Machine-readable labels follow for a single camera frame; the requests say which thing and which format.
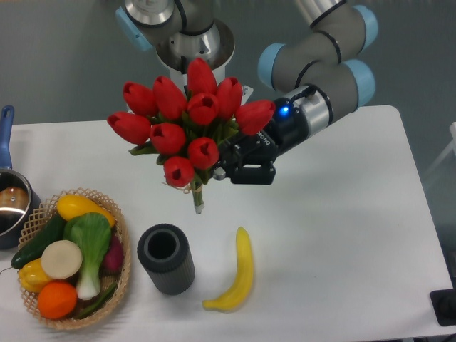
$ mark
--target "orange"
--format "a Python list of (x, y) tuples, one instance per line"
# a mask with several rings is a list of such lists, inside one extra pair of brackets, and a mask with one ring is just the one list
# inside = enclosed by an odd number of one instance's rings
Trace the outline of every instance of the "orange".
[(73, 285), (51, 281), (38, 295), (38, 310), (44, 318), (59, 319), (72, 312), (77, 301), (78, 293)]

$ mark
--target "yellow bell pepper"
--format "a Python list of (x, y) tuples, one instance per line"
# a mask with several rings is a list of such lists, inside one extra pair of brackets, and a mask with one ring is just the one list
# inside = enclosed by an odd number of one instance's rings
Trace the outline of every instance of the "yellow bell pepper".
[(21, 286), (30, 292), (40, 292), (43, 287), (53, 280), (41, 267), (41, 258), (30, 261), (19, 272)]

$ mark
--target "bok choy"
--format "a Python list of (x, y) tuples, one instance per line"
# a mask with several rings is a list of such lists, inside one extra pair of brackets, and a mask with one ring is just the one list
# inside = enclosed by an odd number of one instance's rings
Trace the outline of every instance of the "bok choy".
[(109, 249), (111, 228), (102, 214), (91, 212), (71, 220), (66, 238), (78, 245), (83, 254), (76, 291), (78, 298), (92, 299), (100, 293), (98, 272)]

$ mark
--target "tulip bouquet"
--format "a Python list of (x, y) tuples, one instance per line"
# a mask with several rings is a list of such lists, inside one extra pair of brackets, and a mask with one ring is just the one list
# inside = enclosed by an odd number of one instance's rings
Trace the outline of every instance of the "tulip bouquet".
[(129, 143), (132, 155), (158, 154), (166, 183), (193, 194), (196, 213), (204, 208), (202, 186), (219, 159), (218, 146), (239, 131), (255, 135), (271, 120), (275, 105), (258, 100), (241, 105), (241, 83), (234, 77), (219, 85), (201, 58), (187, 70), (185, 95), (169, 78), (152, 88), (127, 82), (123, 97), (129, 112), (116, 112), (108, 124)]

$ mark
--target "flower stem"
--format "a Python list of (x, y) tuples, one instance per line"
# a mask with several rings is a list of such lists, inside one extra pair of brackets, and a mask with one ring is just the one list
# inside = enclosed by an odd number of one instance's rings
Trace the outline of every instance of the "flower stem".
[(192, 195), (193, 195), (193, 205), (195, 206), (195, 212), (197, 214), (201, 214), (202, 210), (204, 209), (204, 201), (202, 200), (202, 183), (193, 180), (190, 183), (192, 188)]

